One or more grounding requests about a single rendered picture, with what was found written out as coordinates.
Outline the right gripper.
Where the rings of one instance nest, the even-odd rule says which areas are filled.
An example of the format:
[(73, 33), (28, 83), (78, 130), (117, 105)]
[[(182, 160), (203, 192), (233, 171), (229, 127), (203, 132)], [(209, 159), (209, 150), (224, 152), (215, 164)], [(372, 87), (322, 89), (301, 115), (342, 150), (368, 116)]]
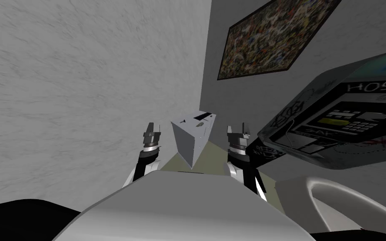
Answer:
[(250, 138), (250, 129), (248, 123), (242, 123), (242, 133), (233, 133), (232, 127), (227, 126), (227, 137), (229, 146), (235, 149), (246, 148)]

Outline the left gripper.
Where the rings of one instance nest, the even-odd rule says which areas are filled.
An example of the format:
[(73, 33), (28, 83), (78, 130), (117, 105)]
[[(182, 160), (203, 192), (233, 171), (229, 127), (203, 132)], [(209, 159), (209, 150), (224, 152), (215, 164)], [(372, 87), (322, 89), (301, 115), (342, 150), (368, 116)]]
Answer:
[(143, 144), (152, 146), (157, 145), (160, 140), (161, 135), (161, 125), (159, 125), (159, 132), (154, 132), (154, 123), (150, 122), (147, 126), (147, 132), (143, 133)]

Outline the grey box cabinet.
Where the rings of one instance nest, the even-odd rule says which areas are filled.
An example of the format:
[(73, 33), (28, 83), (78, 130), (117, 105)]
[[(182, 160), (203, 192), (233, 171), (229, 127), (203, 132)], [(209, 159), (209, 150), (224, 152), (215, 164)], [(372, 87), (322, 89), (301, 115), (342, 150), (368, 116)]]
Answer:
[(178, 154), (192, 169), (208, 142), (216, 115), (195, 111), (171, 122)]

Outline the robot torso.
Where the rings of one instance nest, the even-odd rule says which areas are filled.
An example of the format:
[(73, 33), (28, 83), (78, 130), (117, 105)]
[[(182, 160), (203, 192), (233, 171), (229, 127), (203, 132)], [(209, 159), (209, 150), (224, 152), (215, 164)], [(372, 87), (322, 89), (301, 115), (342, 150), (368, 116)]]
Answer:
[(315, 241), (230, 176), (153, 171), (81, 212), (53, 241)]

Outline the black keypad machine with graffiti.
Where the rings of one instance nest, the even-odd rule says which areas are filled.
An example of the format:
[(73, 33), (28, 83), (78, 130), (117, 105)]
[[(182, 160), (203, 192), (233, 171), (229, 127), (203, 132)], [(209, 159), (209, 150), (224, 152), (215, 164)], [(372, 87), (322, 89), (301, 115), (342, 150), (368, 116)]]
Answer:
[(326, 169), (386, 162), (386, 53), (321, 73), (257, 137)]

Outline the white round basin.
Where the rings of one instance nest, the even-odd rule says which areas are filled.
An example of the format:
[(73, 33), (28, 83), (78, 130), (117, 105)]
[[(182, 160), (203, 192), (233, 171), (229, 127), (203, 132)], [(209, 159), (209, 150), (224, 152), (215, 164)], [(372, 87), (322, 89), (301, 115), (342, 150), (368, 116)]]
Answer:
[(286, 216), (308, 233), (366, 229), (386, 234), (386, 207), (351, 188), (319, 177), (275, 184)]

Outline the speckled picture in black frame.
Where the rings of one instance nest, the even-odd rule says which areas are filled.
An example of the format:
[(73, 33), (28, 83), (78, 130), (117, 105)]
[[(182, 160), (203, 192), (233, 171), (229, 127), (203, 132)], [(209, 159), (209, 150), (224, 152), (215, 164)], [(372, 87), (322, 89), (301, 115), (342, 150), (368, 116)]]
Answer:
[(218, 80), (289, 70), (341, 0), (270, 0), (227, 34)]

